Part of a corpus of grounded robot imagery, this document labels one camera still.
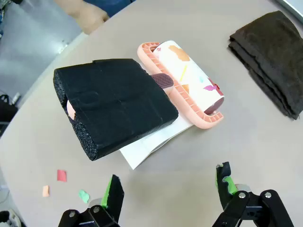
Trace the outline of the person's right hand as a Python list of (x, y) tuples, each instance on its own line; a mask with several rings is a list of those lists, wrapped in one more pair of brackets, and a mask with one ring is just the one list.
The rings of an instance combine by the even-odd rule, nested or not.
[(69, 15), (76, 20), (87, 35), (90, 35), (110, 18), (101, 8), (84, 1)]

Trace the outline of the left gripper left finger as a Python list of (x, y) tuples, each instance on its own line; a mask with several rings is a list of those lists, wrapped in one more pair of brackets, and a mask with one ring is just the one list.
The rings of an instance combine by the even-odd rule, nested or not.
[(66, 210), (59, 227), (117, 227), (124, 200), (120, 178), (112, 175), (99, 205), (88, 207), (84, 212)]

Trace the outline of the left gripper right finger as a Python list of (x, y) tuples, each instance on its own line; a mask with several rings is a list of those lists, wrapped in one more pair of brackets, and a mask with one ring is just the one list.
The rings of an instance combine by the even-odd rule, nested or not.
[(234, 184), (229, 162), (216, 166), (216, 187), (223, 212), (214, 227), (239, 227), (251, 220), (257, 227), (292, 227), (291, 218), (275, 190), (255, 195), (247, 186)]

